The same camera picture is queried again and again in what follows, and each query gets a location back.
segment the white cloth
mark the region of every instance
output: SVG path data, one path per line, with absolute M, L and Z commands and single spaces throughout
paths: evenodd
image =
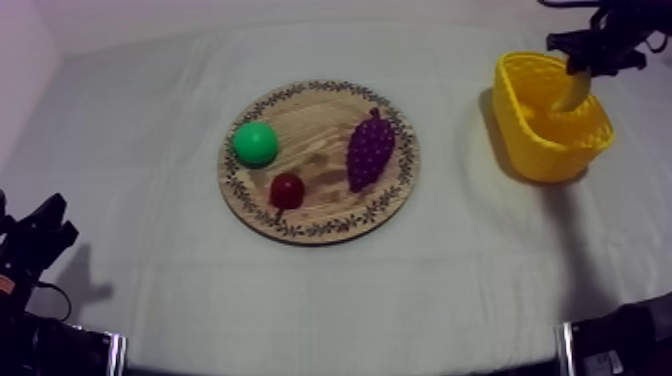
M 430 375 L 544 360 L 553 325 L 672 289 L 672 70 L 655 60 L 597 80 L 614 145 L 575 184 L 526 185 L 495 160 L 487 89 L 501 53 L 543 38 L 334 21 L 69 58 L 0 186 L 17 217 L 54 192 L 69 201 L 81 235 L 45 279 L 65 285 L 75 320 L 128 335 L 133 364 Z M 231 214 L 217 152 L 255 98 L 325 78 L 369 86 L 405 113 L 418 184 L 367 236 L 282 245 Z

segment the purple grapes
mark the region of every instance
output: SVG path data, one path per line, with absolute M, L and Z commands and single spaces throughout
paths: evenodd
M 371 119 L 355 128 L 348 144 L 348 181 L 353 193 L 378 180 L 394 151 L 394 130 L 390 122 L 380 118 L 378 108 L 369 113 Z

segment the round wooden tray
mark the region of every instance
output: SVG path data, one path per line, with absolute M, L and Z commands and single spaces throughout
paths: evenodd
M 395 130 L 396 147 L 380 179 L 350 192 L 346 153 L 355 127 L 378 107 Z M 262 169 L 242 166 L 233 134 L 250 121 L 275 129 L 279 153 Z M 343 81 L 304 81 L 283 86 L 248 106 L 229 129 L 218 157 L 219 187 L 227 204 L 248 226 L 294 244 L 328 244 L 355 238 L 389 219 L 411 193 L 420 169 L 413 128 L 390 101 Z M 303 206 L 285 211 L 269 204 L 273 178 L 291 172 L 303 180 Z

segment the yellow plastic basket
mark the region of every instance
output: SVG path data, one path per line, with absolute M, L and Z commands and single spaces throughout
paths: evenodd
M 570 84 L 558 58 L 513 52 L 497 62 L 495 115 L 513 167 L 528 179 L 571 179 L 613 141 L 609 119 L 593 95 L 572 112 L 550 110 Z

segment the green plastic ball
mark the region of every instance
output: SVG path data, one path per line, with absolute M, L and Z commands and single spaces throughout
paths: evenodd
M 278 154 L 278 137 L 266 123 L 246 123 L 233 136 L 233 148 L 242 163 L 262 167 Z

